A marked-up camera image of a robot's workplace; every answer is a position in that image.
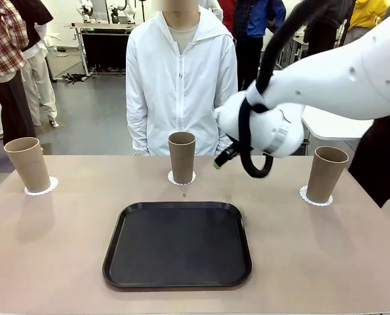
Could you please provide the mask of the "bystander in red plaid shirt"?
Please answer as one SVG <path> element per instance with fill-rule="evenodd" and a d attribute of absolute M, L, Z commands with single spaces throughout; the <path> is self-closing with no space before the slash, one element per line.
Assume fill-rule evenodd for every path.
<path fill-rule="evenodd" d="M 3 143 L 35 137 L 21 69 L 28 45 L 26 23 L 9 0 L 0 0 L 0 105 Z"/>

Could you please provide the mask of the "bystander in yellow top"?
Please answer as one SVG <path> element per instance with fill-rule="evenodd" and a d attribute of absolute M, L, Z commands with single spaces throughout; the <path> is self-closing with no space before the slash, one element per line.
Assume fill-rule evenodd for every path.
<path fill-rule="evenodd" d="M 356 0 L 344 44 L 357 40 L 377 26 L 388 8 L 388 0 Z"/>

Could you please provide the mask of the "white scalloped paper coaster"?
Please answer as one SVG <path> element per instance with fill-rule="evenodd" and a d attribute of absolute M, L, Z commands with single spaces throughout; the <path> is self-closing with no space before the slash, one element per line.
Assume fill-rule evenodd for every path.
<path fill-rule="evenodd" d="M 53 191 L 58 186 L 59 180 L 54 176 L 50 176 L 49 180 L 50 180 L 50 185 L 47 189 L 42 190 L 40 192 L 30 192 L 26 187 L 24 187 L 24 193 L 29 196 L 41 196 L 43 194 L 47 194 Z"/>
<path fill-rule="evenodd" d="M 168 180 L 169 180 L 172 184 L 183 186 L 183 185 L 191 184 L 191 183 L 196 179 L 196 173 L 195 173 L 195 171 L 192 173 L 192 179 L 191 179 L 189 182 L 187 182 L 187 183 L 178 183 L 178 182 L 176 182 L 176 181 L 174 180 L 174 176 L 173 176 L 173 172 L 172 172 L 172 171 L 169 171 L 169 172 L 168 172 L 167 178 L 168 178 Z"/>
<path fill-rule="evenodd" d="M 330 204 L 332 204 L 333 202 L 333 196 L 330 195 L 328 200 L 324 203 L 317 203 L 317 202 L 314 202 L 314 201 L 311 201 L 307 196 L 306 196 L 306 193 L 307 193 L 307 186 L 302 186 L 299 190 L 299 193 L 300 193 L 300 196 L 302 197 L 302 199 L 304 201 L 306 201 L 307 203 L 311 204 L 311 205 L 315 205 L 315 206 L 319 206 L 319 207 L 326 207 L 326 206 L 329 206 Z"/>

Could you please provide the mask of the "bystander in black vest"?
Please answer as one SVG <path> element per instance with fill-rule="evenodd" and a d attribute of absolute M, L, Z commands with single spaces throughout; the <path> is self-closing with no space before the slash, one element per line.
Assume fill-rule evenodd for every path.
<path fill-rule="evenodd" d="M 26 23 L 29 43 L 22 49 L 26 65 L 21 72 L 33 125 L 36 127 L 41 125 L 39 109 L 43 108 L 51 126 L 57 128 L 60 125 L 56 121 L 58 112 L 46 63 L 48 50 L 44 42 L 47 24 L 53 20 L 53 17 L 41 0 L 10 0 L 10 2 Z"/>

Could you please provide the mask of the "bystander in blue jacket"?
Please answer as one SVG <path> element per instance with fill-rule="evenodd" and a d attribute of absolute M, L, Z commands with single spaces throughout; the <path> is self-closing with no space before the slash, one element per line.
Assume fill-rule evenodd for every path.
<path fill-rule="evenodd" d="M 247 89 L 257 78 L 265 31 L 275 32 L 285 17 L 283 0 L 237 0 L 233 34 L 238 90 Z"/>

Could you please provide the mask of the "bystander in black coat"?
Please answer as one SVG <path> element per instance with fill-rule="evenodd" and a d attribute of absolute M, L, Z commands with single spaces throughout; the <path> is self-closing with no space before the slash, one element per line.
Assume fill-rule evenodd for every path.
<path fill-rule="evenodd" d="M 330 0 L 307 24 L 303 41 L 308 43 L 307 56 L 334 48 L 338 28 L 344 23 L 350 0 Z"/>

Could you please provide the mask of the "white rounded table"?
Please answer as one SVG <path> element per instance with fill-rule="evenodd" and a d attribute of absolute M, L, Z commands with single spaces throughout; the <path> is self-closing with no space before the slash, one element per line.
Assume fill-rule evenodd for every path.
<path fill-rule="evenodd" d="M 303 124 L 321 140 L 358 140 L 373 124 L 373 120 L 354 120 L 306 106 Z"/>

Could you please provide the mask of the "person in white jacket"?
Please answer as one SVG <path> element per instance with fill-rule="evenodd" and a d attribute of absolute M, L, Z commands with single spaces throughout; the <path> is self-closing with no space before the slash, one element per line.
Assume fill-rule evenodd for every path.
<path fill-rule="evenodd" d="M 147 110 L 150 156 L 169 153 L 168 138 L 195 136 L 195 154 L 215 156 L 214 111 L 237 92 L 233 37 L 199 0 L 155 0 L 156 15 L 131 32 L 126 105 Z"/>

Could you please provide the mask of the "bystander in red top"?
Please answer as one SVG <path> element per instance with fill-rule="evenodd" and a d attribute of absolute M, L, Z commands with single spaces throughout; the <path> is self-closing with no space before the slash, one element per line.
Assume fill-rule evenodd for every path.
<path fill-rule="evenodd" d="M 237 0 L 218 0 L 221 9 L 223 10 L 223 24 L 230 31 L 233 32 L 233 22 Z"/>

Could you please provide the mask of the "workbench with black panel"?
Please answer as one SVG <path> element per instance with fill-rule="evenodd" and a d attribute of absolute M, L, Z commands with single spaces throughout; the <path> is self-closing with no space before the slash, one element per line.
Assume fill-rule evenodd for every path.
<path fill-rule="evenodd" d="M 72 22 L 81 62 L 87 77 L 126 74 L 127 43 L 136 24 L 95 24 Z"/>

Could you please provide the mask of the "tall beige tumbler cup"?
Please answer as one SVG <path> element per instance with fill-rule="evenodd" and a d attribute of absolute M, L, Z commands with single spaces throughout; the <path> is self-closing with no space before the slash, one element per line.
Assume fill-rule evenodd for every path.
<path fill-rule="evenodd" d="M 349 156 L 343 150 L 331 146 L 316 148 L 306 197 L 315 203 L 326 203 L 348 161 Z"/>
<path fill-rule="evenodd" d="M 50 187 L 50 178 L 38 138 L 12 140 L 5 144 L 4 151 L 29 192 L 39 193 Z"/>
<path fill-rule="evenodd" d="M 172 176 L 177 184 L 188 184 L 193 178 L 195 136 L 189 132 L 175 132 L 168 138 Z"/>

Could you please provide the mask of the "black plastic serving tray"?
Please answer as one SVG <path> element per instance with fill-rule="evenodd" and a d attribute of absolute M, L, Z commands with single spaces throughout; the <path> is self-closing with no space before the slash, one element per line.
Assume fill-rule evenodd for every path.
<path fill-rule="evenodd" d="M 241 212 L 218 201 L 156 201 L 120 213 L 104 259 L 122 291 L 232 288 L 252 261 Z"/>

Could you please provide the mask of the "person's right forearm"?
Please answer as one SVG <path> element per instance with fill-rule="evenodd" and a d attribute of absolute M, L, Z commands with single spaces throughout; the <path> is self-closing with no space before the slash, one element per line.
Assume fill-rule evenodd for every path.
<path fill-rule="evenodd" d="M 149 156 L 147 147 L 147 110 L 127 108 L 128 131 L 132 137 L 132 148 L 138 156 Z"/>

